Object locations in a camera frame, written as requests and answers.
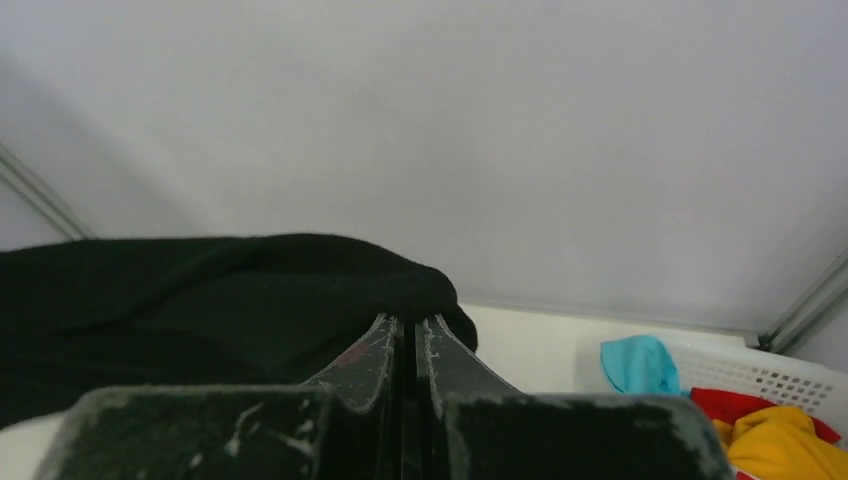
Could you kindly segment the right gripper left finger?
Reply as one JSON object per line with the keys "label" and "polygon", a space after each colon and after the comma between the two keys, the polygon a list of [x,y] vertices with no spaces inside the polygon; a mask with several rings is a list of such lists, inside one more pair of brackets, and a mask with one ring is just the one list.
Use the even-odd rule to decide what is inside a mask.
{"label": "right gripper left finger", "polygon": [[390,479],[404,328],[379,316],[293,385],[109,387],[69,411],[39,479]]}

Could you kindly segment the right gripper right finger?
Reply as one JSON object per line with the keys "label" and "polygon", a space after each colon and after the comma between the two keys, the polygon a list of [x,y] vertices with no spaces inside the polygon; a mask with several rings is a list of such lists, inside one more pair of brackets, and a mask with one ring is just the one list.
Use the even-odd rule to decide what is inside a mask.
{"label": "right gripper right finger", "polygon": [[470,351],[442,317],[415,327],[424,479],[731,479],[689,400],[526,394]]}

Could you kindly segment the black t shirt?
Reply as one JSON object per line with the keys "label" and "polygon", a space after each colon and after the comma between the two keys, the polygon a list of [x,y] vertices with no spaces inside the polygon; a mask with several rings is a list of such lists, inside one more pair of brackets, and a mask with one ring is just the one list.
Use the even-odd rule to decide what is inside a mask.
{"label": "black t shirt", "polygon": [[1,255],[1,424],[123,385],[297,384],[381,314],[473,321],[441,271],[326,234],[82,240]]}

